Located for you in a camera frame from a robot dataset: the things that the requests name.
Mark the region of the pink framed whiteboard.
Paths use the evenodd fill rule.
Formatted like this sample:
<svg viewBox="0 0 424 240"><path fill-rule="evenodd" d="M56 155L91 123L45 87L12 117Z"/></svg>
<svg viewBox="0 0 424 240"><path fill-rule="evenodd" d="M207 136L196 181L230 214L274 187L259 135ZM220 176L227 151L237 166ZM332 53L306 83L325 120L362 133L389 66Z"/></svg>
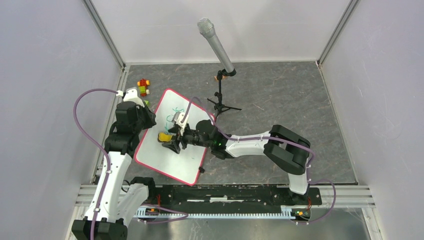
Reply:
<svg viewBox="0 0 424 240"><path fill-rule="evenodd" d="M170 135L169 129L174 126L176 112L186 112L189 105L187 97L177 91L166 89L155 110L156 125L147 129L135 151L134 160L149 169L175 179L181 183L193 186L201 174L206 147L182 143L173 140L161 143L159 134Z"/></svg>

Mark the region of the yellow eraser block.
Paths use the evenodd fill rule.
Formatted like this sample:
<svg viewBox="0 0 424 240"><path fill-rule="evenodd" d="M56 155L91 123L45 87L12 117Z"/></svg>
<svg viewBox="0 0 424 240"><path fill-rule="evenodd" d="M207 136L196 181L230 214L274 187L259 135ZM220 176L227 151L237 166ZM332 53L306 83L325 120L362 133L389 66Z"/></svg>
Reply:
<svg viewBox="0 0 424 240"><path fill-rule="evenodd" d="M165 132L160 132L157 136L157 140L160 143L167 143L170 142L172 140L172 135L171 134L167 134Z"/></svg>

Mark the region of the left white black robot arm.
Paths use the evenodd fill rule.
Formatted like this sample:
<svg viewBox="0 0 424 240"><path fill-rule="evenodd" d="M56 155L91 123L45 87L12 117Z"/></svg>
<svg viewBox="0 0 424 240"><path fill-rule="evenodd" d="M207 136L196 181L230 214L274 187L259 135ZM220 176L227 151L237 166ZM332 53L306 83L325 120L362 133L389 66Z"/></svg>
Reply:
<svg viewBox="0 0 424 240"><path fill-rule="evenodd" d="M103 167L92 201L83 218L72 223L71 232L78 240L125 240L141 204L151 204L157 198L151 177L135 177L120 198L139 135L156 124L155 114L142 100L135 100L119 103L115 116L104 142Z"/></svg>

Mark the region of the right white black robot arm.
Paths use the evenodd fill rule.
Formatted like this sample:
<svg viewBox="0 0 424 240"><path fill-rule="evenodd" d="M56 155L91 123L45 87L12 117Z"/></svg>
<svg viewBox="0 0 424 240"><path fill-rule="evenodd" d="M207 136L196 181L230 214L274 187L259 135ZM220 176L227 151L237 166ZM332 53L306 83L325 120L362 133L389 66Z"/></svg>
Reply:
<svg viewBox="0 0 424 240"><path fill-rule="evenodd" d="M176 154L189 145L204 147L222 160L266 156L288 174L288 196L293 203L302 204L309 198L307 164L313 156L311 143L281 125L273 125L263 133L239 136L223 133L210 120L199 121L194 129L175 123L167 133L158 134L158 142Z"/></svg>

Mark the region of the grey microphone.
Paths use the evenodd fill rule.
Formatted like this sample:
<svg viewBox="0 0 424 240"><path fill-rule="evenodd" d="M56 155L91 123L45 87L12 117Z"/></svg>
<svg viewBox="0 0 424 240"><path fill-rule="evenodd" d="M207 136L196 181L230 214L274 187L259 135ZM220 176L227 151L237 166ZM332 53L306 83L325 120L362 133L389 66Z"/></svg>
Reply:
<svg viewBox="0 0 424 240"><path fill-rule="evenodd" d="M227 106L223 104L222 80L220 79L220 77L233 77L237 74L237 71L216 33L214 24L211 22L209 18L203 17L197 22L197 28L199 30L199 33L209 43L213 52L215 53L218 60L223 66L223 69L219 70L216 74L219 81L218 81L218 91L214 93L214 96L217 97L218 102L214 102L213 100L209 98L207 100L214 104L214 110L216 110L217 117L228 110L241 111L242 110L241 108Z"/></svg>

